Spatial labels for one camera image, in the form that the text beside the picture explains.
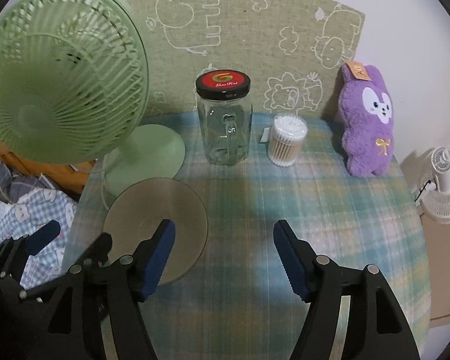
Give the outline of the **green desk fan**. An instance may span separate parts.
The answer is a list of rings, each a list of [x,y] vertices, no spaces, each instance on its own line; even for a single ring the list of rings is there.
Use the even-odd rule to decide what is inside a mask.
[[[18,0],[0,19],[0,140],[42,164],[101,159],[120,194],[173,178],[178,133],[144,124],[149,64],[124,0]]]

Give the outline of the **green cartoon wall mat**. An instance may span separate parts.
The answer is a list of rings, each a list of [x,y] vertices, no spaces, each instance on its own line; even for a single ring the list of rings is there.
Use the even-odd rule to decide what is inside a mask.
[[[365,16],[334,0],[129,0],[149,66],[150,116],[194,111],[195,82],[247,74],[257,112],[331,118]]]

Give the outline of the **orange wooden chair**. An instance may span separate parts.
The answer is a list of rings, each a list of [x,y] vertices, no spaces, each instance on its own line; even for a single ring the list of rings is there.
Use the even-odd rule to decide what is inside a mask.
[[[0,160],[2,163],[25,176],[45,175],[56,182],[61,189],[81,194],[88,181],[89,172],[95,165],[95,160],[74,165],[56,165],[50,163],[37,163],[16,155],[0,141]]]

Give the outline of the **purple plush rabbit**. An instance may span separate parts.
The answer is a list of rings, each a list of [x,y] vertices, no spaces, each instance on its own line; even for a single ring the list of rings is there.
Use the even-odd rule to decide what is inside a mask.
[[[337,114],[344,124],[341,145],[348,172],[357,177],[387,173],[394,154],[393,102],[380,70],[345,63]]]

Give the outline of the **round glass coaster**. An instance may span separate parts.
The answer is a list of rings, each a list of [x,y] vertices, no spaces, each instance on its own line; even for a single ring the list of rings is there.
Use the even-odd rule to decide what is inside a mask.
[[[163,219],[174,222],[175,243],[159,284],[184,276],[206,247],[208,218],[198,194],[177,180],[143,180],[117,197],[103,226],[113,238],[109,260],[132,254],[141,241],[153,236]]]

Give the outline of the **cotton swab container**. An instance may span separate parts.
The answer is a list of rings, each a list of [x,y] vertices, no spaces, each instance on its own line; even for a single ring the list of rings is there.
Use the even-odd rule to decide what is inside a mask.
[[[279,113],[271,125],[267,155],[279,167],[295,164],[308,133],[305,120],[295,114]]]

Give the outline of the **white standing fan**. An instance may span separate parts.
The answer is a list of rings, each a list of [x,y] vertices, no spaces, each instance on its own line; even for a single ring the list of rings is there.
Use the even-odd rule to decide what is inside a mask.
[[[450,224],[450,145],[424,158],[418,174],[415,204],[433,221]]]

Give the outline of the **plaid blue green tablecloth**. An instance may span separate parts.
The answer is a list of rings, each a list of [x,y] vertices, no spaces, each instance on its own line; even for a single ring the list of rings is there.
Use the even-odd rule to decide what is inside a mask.
[[[182,278],[142,306],[160,359],[287,359],[307,305],[291,289],[273,242],[284,219],[318,254],[344,267],[374,264],[399,301],[415,342],[424,347],[431,289],[424,230],[397,163],[382,177],[345,169],[339,124],[307,120],[293,166],[273,165],[261,143],[269,114],[253,117],[246,160],[213,166],[204,155],[197,114],[148,117],[184,139],[176,178],[201,198],[209,233],[203,254]]]

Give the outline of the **blue checkered bear blanket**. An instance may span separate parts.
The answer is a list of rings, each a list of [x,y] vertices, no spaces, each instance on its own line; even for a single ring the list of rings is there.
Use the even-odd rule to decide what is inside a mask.
[[[11,172],[0,164],[0,244],[36,233],[49,221],[61,227],[60,234],[36,256],[28,258],[20,285],[31,289],[52,281],[62,273],[65,246],[70,235],[76,202],[43,179]]]

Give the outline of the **glass jar black lid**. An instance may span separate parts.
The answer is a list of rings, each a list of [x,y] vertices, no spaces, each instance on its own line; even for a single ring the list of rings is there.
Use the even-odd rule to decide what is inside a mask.
[[[248,156],[253,117],[250,88],[249,76],[232,69],[197,77],[197,112],[209,163],[232,166]]]

